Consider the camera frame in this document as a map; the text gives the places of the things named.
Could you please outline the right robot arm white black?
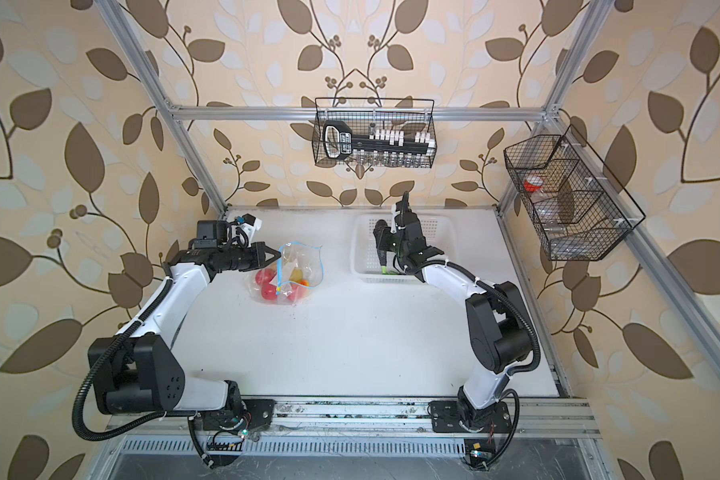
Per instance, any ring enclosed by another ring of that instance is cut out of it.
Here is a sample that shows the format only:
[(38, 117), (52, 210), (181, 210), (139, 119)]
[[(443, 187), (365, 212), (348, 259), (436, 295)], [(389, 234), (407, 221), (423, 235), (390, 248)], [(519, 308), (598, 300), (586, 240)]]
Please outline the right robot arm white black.
[(504, 442), (466, 452), (469, 468), (488, 471), (507, 451), (519, 424), (520, 396), (508, 384), (514, 375), (530, 373), (541, 363), (539, 336), (520, 289), (509, 281), (488, 284), (446, 259), (443, 250), (428, 243), (407, 193), (392, 209), (392, 222), (377, 221), (373, 235), (381, 266), (387, 265), (392, 254), (398, 273), (445, 292), (465, 307), (469, 343), (477, 365), (457, 392), (458, 428), (493, 435), (501, 409), (508, 400), (513, 403)]

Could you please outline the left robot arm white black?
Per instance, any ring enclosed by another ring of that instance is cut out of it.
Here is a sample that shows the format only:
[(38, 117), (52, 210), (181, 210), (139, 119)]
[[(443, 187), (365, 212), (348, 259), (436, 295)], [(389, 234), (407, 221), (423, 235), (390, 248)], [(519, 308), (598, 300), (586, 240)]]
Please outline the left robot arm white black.
[(90, 369), (71, 413), (76, 435), (106, 441), (154, 420), (183, 418), (195, 452), (213, 469), (220, 460), (208, 453), (199, 429), (245, 440), (268, 428), (273, 400), (247, 402), (233, 380), (190, 376), (172, 346), (192, 305), (217, 274), (259, 271), (280, 257), (263, 242), (241, 246), (199, 240), (164, 262), (165, 278), (147, 305), (115, 335), (89, 347)]

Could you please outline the clear zip top bag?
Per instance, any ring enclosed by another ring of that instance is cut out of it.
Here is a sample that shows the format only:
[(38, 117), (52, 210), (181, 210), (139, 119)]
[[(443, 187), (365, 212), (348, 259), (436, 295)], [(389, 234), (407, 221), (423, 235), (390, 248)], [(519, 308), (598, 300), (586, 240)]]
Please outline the clear zip top bag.
[(253, 301), (293, 306), (306, 299), (324, 280), (322, 249), (300, 242), (283, 244), (277, 258), (249, 275)]

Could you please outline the red toy tomato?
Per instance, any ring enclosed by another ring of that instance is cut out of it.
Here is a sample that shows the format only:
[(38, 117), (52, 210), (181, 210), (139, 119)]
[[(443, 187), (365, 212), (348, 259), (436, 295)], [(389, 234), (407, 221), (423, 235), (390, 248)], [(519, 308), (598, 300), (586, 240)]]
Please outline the red toy tomato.
[(255, 275), (255, 282), (259, 286), (270, 284), (277, 276), (277, 271), (273, 268), (265, 268), (258, 270)]

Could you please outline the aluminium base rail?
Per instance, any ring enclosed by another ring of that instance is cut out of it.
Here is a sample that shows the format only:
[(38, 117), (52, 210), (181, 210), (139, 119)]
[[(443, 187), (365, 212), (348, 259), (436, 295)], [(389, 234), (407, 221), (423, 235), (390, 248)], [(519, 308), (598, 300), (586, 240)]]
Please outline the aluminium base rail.
[(589, 404), (565, 398), (501, 403), (484, 427), (463, 427), (451, 398), (281, 396), (248, 400), (253, 419), (223, 431), (200, 417), (165, 418), (115, 441), (120, 453), (225, 456), (460, 457), (473, 443), (578, 445), (601, 433)]

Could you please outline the dark toy eggplant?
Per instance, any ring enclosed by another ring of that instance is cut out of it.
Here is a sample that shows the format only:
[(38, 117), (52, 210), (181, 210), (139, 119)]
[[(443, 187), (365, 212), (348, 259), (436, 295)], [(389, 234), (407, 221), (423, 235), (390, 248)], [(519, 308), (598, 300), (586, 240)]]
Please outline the dark toy eggplant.
[(385, 220), (379, 219), (374, 225), (373, 236), (381, 272), (386, 275), (388, 261), (387, 252), (389, 251), (390, 245), (391, 227)]

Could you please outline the red yellow toy mango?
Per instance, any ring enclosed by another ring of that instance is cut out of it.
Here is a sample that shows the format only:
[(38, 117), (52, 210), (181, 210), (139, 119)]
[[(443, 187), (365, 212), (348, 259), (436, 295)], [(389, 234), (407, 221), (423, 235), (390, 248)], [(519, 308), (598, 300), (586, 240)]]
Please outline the red yellow toy mango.
[(288, 300), (296, 304), (303, 300), (303, 298), (309, 293), (309, 288), (301, 283), (290, 283), (290, 290), (288, 292)]

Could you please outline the red capped clear bottle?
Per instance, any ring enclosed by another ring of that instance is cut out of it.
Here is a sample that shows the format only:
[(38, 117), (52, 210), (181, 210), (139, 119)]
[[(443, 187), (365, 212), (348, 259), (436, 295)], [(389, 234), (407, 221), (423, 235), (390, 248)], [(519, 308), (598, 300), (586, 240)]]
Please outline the red capped clear bottle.
[(540, 207), (543, 202), (554, 198), (554, 193), (546, 190), (545, 180), (539, 175), (526, 176), (523, 180), (523, 188), (534, 207)]

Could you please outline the red toy apple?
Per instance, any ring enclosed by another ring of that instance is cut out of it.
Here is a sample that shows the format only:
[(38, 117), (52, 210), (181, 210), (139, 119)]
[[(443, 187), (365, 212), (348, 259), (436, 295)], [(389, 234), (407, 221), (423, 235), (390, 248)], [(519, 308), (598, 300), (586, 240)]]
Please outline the red toy apple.
[(263, 284), (261, 286), (261, 297), (268, 302), (274, 302), (277, 300), (278, 287), (271, 283)]

